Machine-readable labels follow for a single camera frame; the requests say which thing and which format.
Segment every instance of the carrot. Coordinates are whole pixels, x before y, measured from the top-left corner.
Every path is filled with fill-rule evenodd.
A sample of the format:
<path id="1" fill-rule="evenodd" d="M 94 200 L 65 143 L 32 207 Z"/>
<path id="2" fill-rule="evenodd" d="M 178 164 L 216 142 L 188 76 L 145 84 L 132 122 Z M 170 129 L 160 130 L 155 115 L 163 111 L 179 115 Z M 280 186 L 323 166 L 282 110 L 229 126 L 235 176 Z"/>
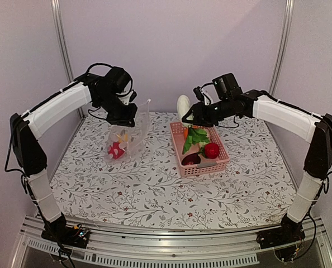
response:
<path id="1" fill-rule="evenodd" d="M 200 128 L 199 126 L 192 126 L 192 128 L 193 129 L 198 129 L 198 128 Z M 183 131 L 183 137 L 184 137 L 184 139 L 187 139 L 187 137 L 188 137 L 188 127 Z"/>
<path id="2" fill-rule="evenodd" d="M 187 139 L 187 136 L 188 136 L 188 127 L 186 127 L 186 129 L 183 131 L 184 139 Z"/>

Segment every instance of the eggplant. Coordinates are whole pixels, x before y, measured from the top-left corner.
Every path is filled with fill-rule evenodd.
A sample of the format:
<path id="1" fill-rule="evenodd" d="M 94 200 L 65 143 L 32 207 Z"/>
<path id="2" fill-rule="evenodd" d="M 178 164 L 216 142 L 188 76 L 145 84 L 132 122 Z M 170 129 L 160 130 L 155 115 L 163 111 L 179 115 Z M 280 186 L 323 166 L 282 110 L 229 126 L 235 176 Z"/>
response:
<path id="1" fill-rule="evenodd" d="M 201 162 L 201 158 L 199 157 L 197 152 L 194 152 L 193 154 L 187 155 L 181 162 L 183 166 L 187 165 L 195 165 L 199 164 Z"/>

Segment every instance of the tomato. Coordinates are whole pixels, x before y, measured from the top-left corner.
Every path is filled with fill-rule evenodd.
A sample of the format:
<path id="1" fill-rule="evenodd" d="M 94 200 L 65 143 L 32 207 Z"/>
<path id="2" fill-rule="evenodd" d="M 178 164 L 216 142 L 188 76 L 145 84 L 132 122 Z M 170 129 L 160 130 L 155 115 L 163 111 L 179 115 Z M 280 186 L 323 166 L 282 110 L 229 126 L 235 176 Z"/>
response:
<path id="1" fill-rule="evenodd" d="M 214 142 L 210 142 L 205 146 L 205 155 L 207 158 L 214 159 L 220 154 L 220 147 Z"/>

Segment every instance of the pink plastic basket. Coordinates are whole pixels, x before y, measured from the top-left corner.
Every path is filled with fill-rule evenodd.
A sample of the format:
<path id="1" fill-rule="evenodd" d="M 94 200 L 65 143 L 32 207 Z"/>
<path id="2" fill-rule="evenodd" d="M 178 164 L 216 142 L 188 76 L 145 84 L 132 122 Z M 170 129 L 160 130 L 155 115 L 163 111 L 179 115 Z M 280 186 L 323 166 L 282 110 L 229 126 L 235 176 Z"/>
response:
<path id="1" fill-rule="evenodd" d="M 171 127 L 171 136 L 173 145 L 176 150 L 176 155 L 178 159 L 178 166 L 181 172 L 181 176 L 195 176 L 199 174 L 207 174 L 211 172 L 221 171 L 226 168 L 227 162 L 229 162 L 229 156 L 226 152 L 226 149 L 223 146 L 223 143 L 220 140 L 216 129 L 214 127 L 206 128 L 210 132 L 211 142 L 218 144 L 220 147 L 220 155 L 216 159 L 206 159 L 203 156 L 201 157 L 201 163 L 195 165 L 184 166 L 181 164 L 182 159 L 193 152 L 197 152 L 197 146 L 192 146 L 191 149 L 183 156 L 182 149 L 184 145 L 183 131 L 186 129 L 181 122 L 172 122 L 170 123 Z"/>

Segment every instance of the clear plastic bag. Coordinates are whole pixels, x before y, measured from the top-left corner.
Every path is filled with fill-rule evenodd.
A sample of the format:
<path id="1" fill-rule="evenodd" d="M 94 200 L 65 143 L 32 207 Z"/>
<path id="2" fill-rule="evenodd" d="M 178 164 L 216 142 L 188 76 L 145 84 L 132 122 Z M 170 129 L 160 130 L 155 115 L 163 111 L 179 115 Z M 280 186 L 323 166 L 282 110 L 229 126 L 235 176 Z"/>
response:
<path id="1" fill-rule="evenodd" d="M 112 126 L 107 142 L 105 162 L 124 160 L 135 157 L 144 149 L 143 140 L 150 128 L 149 103 L 138 106 L 135 115 L 135 127 Z"/>

